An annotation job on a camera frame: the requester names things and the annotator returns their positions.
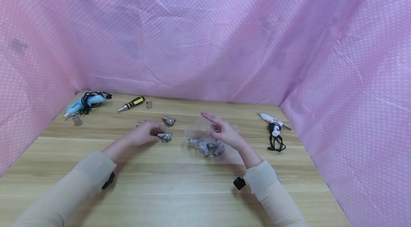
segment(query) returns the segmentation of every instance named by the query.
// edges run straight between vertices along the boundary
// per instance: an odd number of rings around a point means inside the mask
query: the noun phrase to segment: forearm
[[[93,152],[34,202],[12,227],[60,227],[72,211],[84,200],[100,192],[116,167],[123,143],[116,143],[104,152]]]
[[[300,210],[267,161],[247,169],[244,179],[276,227],[306,226]]]
[[[108,145],[101,152],[106,154],[112,162],[117,162],[120,155],[131,146],[131,141],[127,136],[123,136],[118,140]]]
[[[247,169],[258,166],[263,162],[255,149],[244,139],[239,142],[238,147],[235,149],[237,149]]]

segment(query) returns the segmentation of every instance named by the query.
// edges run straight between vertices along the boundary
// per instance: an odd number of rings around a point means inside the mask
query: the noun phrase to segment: black power cord
[[[277,137],[273,136],[273,131],[274,131],[275,127],[278,127],[278,129],[281,131],[281,126],[278,123],[268,124],[268,132],[270,133],[270,147],[268,147],[267,149],[268,150],[273,150],[273,151],[276,151],[276,152],[281,152],[285,148],[287,148],[287,146],[285,146],[285,144],[282,142],[282,137],[280,135],[278,135]],[[275,148],[275,142],[280,144],[278,149]]]
[[[94,103],[92,105],[89,105],[87,102],[91,97],[101,95],[103,98],[109,100],[111,99],[112,95],[107,93],[107,92],[86,92],[83,97],[81,98],[81,104],[83,105],[83,109],[80,111],[80,114],[89,114],[90,110],[92,108],[98,108],[100,105],[102,105],[101,102],[99,103]]]

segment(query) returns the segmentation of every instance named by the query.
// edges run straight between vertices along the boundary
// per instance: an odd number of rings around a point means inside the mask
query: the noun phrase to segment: black clip
[[[115,176],[116,175],[114,175],[114,172],[112,171],[110,177],[108,178],[108,181],[106,181],[106,183],[102,187],[103,190],[105,190],[110,184],[113,183]]]
[[[241,177],[237,177],[234,181],[233,181],[234,186],[237,188],[237,190],[241,190],[245,185],[245,181],[243,178]]]

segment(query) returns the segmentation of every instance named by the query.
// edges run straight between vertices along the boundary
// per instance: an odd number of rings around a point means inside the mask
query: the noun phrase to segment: blue hot glue gun
[[[72,114],[78,114],[84,109],[84,105],[87,104],[89,108],[92,107],[92,104],[102,103],[103,101],[111,99],[111,94],[106,92],[87,92],[84,96],[74,102],[70,107],[67,108],[64,117],[71,116]]]

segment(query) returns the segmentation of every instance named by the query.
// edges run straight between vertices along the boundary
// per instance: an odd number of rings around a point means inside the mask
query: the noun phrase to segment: hand
[[[160,141],[160,138],[157,137],[159,132],[165,132],[163,125],[154,121],[146,120],[137,128],[124,135],[124,138],[127,139],[132,145],[141,145],[150,141]]]
[[[205,119],[208,119],[218,125],[218,133],[213,130],[210,133],[212,138],[220,140],[227,145],[232,146],[236,150],[240,149],[244,144],[247,144],[246,140],[244,140],[244,138],[231,127],[229,122],[223,121],[218,116],[209,112],[201,112],[201,115]]]

